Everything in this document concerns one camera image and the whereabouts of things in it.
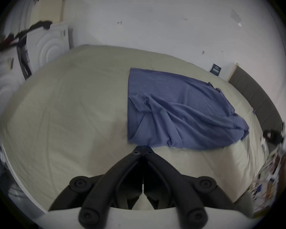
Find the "white panel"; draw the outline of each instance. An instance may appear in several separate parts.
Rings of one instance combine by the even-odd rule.
[[[38,28],[27,34],[27,52],[32,73],[67,51],[69,51],[67,24],[51,25],[49,30]]]
[[[17,49],[11,48],[0,53],[0,116],[11,96],[23,82],[25,79],[20,68]]]

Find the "white bed sheet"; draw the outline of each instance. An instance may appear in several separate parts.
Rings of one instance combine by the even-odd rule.
[[[73,177],[104,174],[136,147],[126,138],[131,67],[211,82],[246,120],[249,135],[229,147],[154,148],[181,174],[214,178],[236,201],[268,156],[260,145],[259,121],[244,96],[228,82],[175,57],[110,46],[71,50],[39,70],[9,101],[0,133],[20,186],[47,210]]]

